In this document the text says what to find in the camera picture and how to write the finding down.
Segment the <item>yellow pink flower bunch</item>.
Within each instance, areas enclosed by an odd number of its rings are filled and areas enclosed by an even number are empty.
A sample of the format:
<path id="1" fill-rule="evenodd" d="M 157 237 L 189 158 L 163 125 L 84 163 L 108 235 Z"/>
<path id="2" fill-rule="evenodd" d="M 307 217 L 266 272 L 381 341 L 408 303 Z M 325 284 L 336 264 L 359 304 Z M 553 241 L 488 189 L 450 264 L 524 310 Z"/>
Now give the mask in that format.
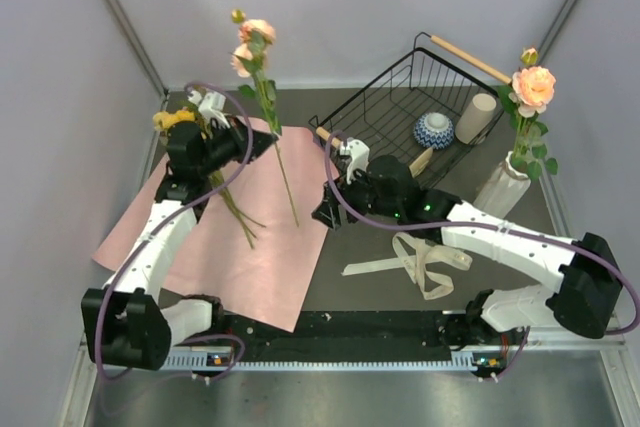
<path id="1" fill-rule="evenodd" d="M 242 211 L 224 185 L 222 168 L 231 162 L 251 161 L 274 142 L 265 132 L 250 129 L 240 119 L 224 113 L 225 99 L 217 93 L 191 93 L 175 112 L 154 114 L 168 160 L 155 200 L 175 200 L 186 205 L 218 188 L 228 211 L 239 223 L 250 246 L 256 234 L 253 219 Z"/>

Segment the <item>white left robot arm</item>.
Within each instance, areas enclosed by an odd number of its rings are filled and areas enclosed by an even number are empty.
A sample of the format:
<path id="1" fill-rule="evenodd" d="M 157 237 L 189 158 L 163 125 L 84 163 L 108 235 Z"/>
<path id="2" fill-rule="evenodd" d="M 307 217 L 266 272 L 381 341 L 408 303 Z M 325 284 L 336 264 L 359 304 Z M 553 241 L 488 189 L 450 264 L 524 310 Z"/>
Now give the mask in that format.
<path id="1" fill-rule="evenodd" d="M 211 133 L 192 121 L 170 127 L 164 172 L 143 230 L 104 286 L 88 289 L 81 300 L 95 364 L 157 371 L 172 347 L 195 336 L 209 344 L 224 337 L 227 321 L 218 298 L 189 295 L 160 308 L 160 290 L 210 195 L 219 191 L 210 174 L 230 162 L 246 165 L 276 141 L 237 118 Z"/>

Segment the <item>cream ribbon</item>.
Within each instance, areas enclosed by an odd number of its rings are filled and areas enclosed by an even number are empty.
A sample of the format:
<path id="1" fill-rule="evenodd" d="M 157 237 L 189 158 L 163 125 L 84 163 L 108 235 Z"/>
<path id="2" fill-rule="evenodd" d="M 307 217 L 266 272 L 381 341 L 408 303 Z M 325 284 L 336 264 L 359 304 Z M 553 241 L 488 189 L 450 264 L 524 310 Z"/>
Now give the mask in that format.
<path id="1" fill-rule="evenodd" d="M 466 272 L 473 262 L 470 255 L 459 249 L 437 245 L 407 233 L 395 234 L 391 244 L 394 257 L 348 264 L 341 275 L 355 276 L 403 269 L 424 300 L 432 301 L 450 295 L 454 291 L 454 283 L 449 275 L 430 270 L 430 265 L 441 263 Z"/>

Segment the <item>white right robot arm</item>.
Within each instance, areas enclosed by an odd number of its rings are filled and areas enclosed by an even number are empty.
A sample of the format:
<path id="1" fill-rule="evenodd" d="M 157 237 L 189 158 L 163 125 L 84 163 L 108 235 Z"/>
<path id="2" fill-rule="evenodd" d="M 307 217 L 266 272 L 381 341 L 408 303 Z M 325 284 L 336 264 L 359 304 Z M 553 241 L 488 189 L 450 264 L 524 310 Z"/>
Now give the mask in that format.
<path id="1" fill-rule="evenodd" d="M 368 215 L 392 219 L 400 232 L 478 254 L 533 279 L 516 290 L 488 289 L 467 306 L 466 327 L 487 343 L 517 327 L 559 325 L 589 339 L 607 333 L 623 284 L 605 239 L 556 237 L 508 224 L 459 197 L 423 188 L 407 165 L 384 155 L 358 169 L 352 180 L 340 176 L 324 185 L 314 220 L 326 227 Z"/>

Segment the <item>purple pink wrapping paper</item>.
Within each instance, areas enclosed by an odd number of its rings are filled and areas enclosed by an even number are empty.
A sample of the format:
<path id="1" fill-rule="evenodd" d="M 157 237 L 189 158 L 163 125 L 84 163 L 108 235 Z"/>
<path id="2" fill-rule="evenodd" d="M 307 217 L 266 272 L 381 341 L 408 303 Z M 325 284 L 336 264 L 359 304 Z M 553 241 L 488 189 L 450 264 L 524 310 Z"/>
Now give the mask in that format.
<path id="1" fill-rule="evenodd" d="M 163 281 L 177 294 L 218 297 L 233 312 L 292 331 L 327 229 L 311 214 L 327 179 L 324 154 L 304 127 L 286 126 L 277 144 L 246 166 L 229 190 L 255 220 L 253 241 L 213 196 Z"/>

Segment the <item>double pink rose stem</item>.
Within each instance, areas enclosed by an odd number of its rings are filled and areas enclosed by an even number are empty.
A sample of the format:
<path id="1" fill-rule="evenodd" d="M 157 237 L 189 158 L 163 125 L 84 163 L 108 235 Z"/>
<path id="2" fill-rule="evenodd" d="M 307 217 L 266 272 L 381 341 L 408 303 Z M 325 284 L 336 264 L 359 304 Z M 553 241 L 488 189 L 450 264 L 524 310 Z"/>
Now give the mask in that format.
<path id="1" fill-rule="evenodd" d="M 249 19 L 240 9 L 231 11 L 231 21 L 237 27 L 240 41 L 231 54 L 231 65 L 240 78 L 253 82 L 252 87 L 242 84 L 239 91 L 256 100 L 270 132 L 279 139 L 282 124 L 276 111 L 277 88 L 266 72 L 268 51 L 276 41 L 276 30 L 264 19 Z"/>

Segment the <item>single pink rose stem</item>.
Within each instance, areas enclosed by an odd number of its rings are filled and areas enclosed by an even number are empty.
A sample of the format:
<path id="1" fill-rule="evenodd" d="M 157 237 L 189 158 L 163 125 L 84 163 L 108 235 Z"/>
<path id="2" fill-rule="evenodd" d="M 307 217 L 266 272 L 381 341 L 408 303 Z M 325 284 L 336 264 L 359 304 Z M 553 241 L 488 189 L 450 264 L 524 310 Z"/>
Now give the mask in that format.
<path id="1" fill-rule="evenodd" d="M 508 164 L 531 181 L 538 180 L 544 171 L 550 175 L 558 172 L 558 161 L 549 156 L 544 139 L 549 129 L 540 120 L 554 98 L 556 78 L 539 65 L 538 57 L 536 48 L 525 48 L 520 55 L 521 66 L 511 75 L 510 82 L 496 88 L 515 131 Z"/>

